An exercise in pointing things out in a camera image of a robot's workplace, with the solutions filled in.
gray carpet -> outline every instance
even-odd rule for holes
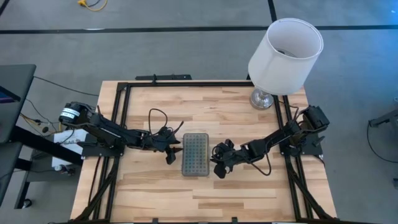
[[[279,18],[315,25],[398,24],[396,1],[274,0]],[[72,0],[11,0],[0,29],[74,29],[171,26],[266,26],[266,0],[113,0],[103,12]],[[194,79],[245,79],[248,61],[265,32],[0,35],[0,64],[34,63],[35,75],[91,93],[103,80],[188,73]],[[305,83],[308,100],[331,121],[323,133],[326,172],[337,214],[344,220],[396,223],[398,164],[384,162],[366,141],[369,119],[398,108],[398,30],[321,31],[325,49]],[[94,105],[96,98],[34,80],[28,99],[55,121],[68,101]],[[23,112],[37,118],[30,104]],[[31,130],[24,122],[19,126]],[[370,131],[381,156],[398,161],[389,125]],[[0,208],[1,223],[64,222],[78,178],[32,184],[33,207],[13,210],[23,173],[15,173]]]

wooden tabletop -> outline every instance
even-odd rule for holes
[[[98,105],[108,119],[117,83],[103,82],[99,94]],[[176,134],[178,140],[182,141],[185,133],[207,133],[210,149],[227,138],[238,149],[240,144],[264,138],[278,129],[274,106],[264,111],[252,108],[252,90],[253,87],[134,87],[126,124],[129,129],[148,129],[148,112],[158,108],[169,117],[168,127],[176,128],[184,121]],[[122,93],[118,122],[123,99]],[[300,109],[308,106],[304,89],[290,95],[289,101]],[[163,125],[164,116],[154,111],[152,131]],[[119,165],[111,221],[151,222],[152,218],[159,218],[160,222],[230,222],[231,217],[238,217],[241,222],[294,221],[284,158],[278,146],[269,155],[272,174],[268,177],[249,164],[240,164],[225,179],[219,179],[213,173],[212,162],[208,177],[183,177],[182,152],[176,154],[172,165],[167,165],[165,153],[126,148]],[[97,159],[84,161],[71,218],[77,217],[88,203]],[[323,164],[313,156],[302,156],[302,160],[309,191],[327,213],[335,216]],[[266,159],[256,165],[268,171]],[[305,217],[302,195],[297,192]],[[100,218],[104,217],[107,195],[101,203]]]

white lampshade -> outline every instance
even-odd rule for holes
[[[294,93],[304,84],[322,49],[322,36],[313,25],[291,18],[275,21],[250,59],[250,78],[266,93]]]

lamp base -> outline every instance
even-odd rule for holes
[[[257,110],[265,110],[274,103],[274,97],[259,89],[254,89],[250,96],[250,104]]]

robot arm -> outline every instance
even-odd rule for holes
[[[126,129],[106,119],[99,108],[98,113],[96,113],[93,107],[84,103],[67,103],[58,120],[70,128],[84,129],[97,138],[101,147],[110,150],[114,147],[124,148],[127,146],[135,149],[166,152],[168,164],[175,160],[175,150],[170,148],[170,144],[180,143],[174,136],[179,127],[175,131],[171,131],[168,127],[162,127],[156,134],[144,130]]]
[[[309,106],[301,112],[303,122],[288,121],[286,125],[264,139],[257,139],[241,145],[240,150],[234,149],[234,144],[227,139],[213,148],[211,161],[217,163],[215,174],[223,179],[228,172],[233,171],[233,166],[243,162],[252,164],[264,158],[271,147],[285,139],[289,140],[291,148],[298,148],[305,144],[308,134],[319,133],[327,128],[329,120],[318,107]]]

